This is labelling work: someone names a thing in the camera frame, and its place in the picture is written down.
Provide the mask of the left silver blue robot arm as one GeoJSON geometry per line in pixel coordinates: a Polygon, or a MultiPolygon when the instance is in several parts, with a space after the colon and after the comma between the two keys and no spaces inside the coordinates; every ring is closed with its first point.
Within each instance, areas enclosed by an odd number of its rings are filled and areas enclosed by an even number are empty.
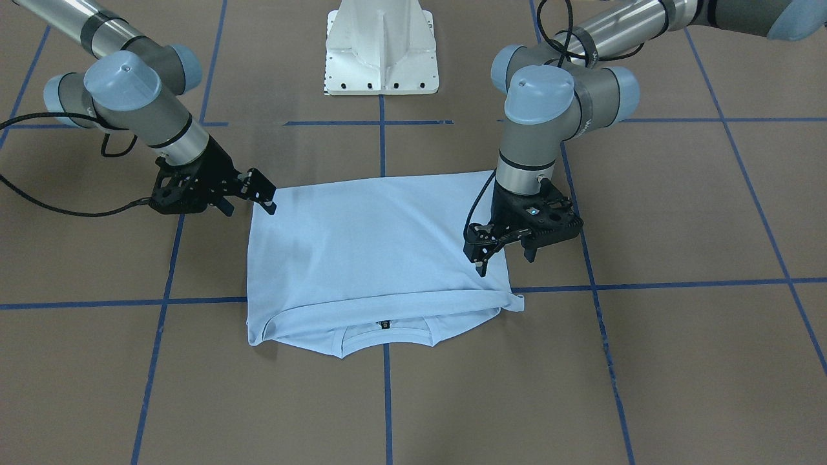
{"type": "Polygon", "coordinates": [[[464,253],[479,276],[511,242],[532,262],[540,248],[576,238],[583,220],[552,183],[564,141],[629,118],[640,98],[633,73],[614,62],[650,39],[691,25],[800,41],[825,24],[824,1],[631,1],[533,47],[509,45],[491,66],[506,96],[498,165],[486,224],[466,221],[464,253]]]}

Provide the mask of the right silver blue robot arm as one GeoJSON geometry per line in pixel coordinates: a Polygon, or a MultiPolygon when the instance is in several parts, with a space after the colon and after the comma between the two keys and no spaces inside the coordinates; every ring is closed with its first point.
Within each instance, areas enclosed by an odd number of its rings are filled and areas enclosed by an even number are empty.
{"type": "Polygon", "coordinates": [[[210,206],[233,214],[229,197],[277,211],[275,186],[257,169],[240,172],[224,148],[178,99],[198,87],[203,70],[183,45],[159,45],[94,1],[20,1],[73,39],[95,62],[86,72],[50,79],[44,117],[77,129],[131,132],[157,155],[152,194],[128,203],[160,214],[198,214],[210,206]]]}

